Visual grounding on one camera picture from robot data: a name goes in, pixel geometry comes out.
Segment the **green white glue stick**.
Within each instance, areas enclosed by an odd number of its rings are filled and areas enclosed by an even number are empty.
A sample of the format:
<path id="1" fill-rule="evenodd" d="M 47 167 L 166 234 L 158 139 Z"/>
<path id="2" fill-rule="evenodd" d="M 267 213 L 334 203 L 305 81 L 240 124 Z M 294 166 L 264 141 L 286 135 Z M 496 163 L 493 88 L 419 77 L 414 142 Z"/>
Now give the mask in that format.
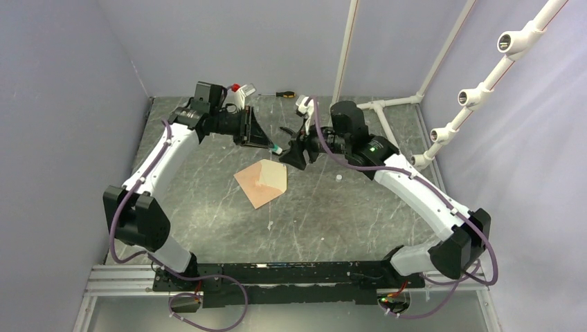
<path id="1" fill-rule="evenodd" d="M 269 151 L 276 156 L 280 156 L 283 153 L 283 149 L 277 145 L 269 147 Z"/>

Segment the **brown paper envelope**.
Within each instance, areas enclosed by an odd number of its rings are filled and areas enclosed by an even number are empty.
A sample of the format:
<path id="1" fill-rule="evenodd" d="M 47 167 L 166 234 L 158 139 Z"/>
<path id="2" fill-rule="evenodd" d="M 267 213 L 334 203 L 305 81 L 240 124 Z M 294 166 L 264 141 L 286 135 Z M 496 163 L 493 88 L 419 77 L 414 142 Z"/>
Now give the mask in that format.
<path id="1" fill-rule="evenodd" d="M 263 159 L 234 174 L 234 178 L 255 209 L 287 191 L 285 164 Z"/>

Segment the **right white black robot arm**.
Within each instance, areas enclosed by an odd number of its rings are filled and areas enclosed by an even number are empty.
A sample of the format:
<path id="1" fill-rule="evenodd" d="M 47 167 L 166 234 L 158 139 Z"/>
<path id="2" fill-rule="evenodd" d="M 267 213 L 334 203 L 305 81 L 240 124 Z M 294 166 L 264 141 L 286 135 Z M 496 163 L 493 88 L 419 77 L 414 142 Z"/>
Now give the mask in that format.
<path id="1" fill-rule="evenodd" d="M 482 208 L 473 211 L 442 192 L 415 169 L 397 146 L 369 132 L 363 111 L 356 103 L 342 101 L 329 110 L 331 125 L 321 126 L 318 103 L 309 96 L 296 101 L 302 118 L 280 162 L 304 170 L 321 154 L 335 163 L 358 171 L 390 190 L 415 211 L 432 229 L 435 238 L 416 246 L 392 250 L 381 269 L 390 287 L 398 287 L 409 275 L 437 271 L 452 280 L 470 278 L 470 267 L 484 252 L 494 254 L 489 244 L 491 217 Z"/>

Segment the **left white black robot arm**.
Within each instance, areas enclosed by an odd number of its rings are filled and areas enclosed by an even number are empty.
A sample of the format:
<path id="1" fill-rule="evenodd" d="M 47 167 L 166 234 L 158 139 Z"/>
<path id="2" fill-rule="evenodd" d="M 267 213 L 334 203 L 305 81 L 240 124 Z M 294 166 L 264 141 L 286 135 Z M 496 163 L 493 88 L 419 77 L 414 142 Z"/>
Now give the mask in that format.
<path id="1" fill-rule="evenodd" d="M 245 103 L 255 91 L 251 83 L 198 82 L 195 94 L 162 119 L 162 136 L 139 168 L 122 185 L 105 190 L 109 253 L 117 264 L 146 255 L 168 271 L 181 290 L 197 285 L 197 257 L 170 234 L 171 223 L 160 202 L 188 154 L 211 134 L 230 136 L 240 147 L 282 151 Z"/>

